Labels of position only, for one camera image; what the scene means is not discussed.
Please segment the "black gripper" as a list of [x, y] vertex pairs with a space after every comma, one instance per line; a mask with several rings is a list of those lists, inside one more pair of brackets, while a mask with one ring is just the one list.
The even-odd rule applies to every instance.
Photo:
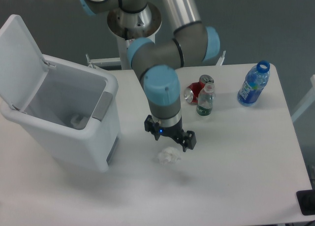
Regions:
[[151, 115], [148, 115], [144, 121], [144, 128], [146, 132], [150, 132], [155, 140], [158, 141], [160, 136], [170, 137], [176, 143], [180, 144], [183, 152], [188, 149], [193, 150], [196, 145], [195, 132], [188, 130], [184, 131], [182, 127], [182, 119], [171, 127], [161, 127], [158, 122], [155, 122]]

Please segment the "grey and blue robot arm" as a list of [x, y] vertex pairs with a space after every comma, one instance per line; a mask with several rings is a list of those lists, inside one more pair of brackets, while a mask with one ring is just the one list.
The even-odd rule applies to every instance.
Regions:
[[183, 150], [196, 145], [195, 133], [182, 128], [180, 82], [176, 69], [194, 66], [220, 51], [219, 35], [203, 25], [194, 0], [162, 0], [173, 30], [173, 38], [155, 44], [151, 34], [161, 25], [148, 0], [80, 0], [89, 15], [107, 12], [107, 24], [126, 42], [129, 67], [135, 72], [148, 100], [150, 115], [145, 131], [155, 139], [169, 137]]

